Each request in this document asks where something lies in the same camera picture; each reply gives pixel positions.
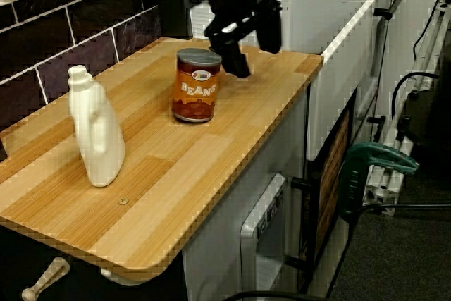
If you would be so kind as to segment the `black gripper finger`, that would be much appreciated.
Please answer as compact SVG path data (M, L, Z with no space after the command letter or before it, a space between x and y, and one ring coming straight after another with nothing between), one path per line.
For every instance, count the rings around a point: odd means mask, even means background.
M282 45L281 18L278 11L258 19L257 39L261 50L278 53Z
M221 56L221 64L227 73L238 78L247 78L251 75L246 56L241 53L237 42L211 40L211 50Z

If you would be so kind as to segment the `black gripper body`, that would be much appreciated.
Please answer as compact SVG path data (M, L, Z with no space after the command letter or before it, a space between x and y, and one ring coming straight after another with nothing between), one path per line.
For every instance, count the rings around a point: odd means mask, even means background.
M208 0L214 19L204 35L214 41L239 42L251 32L257 33L258 19L282 10L279 0Z

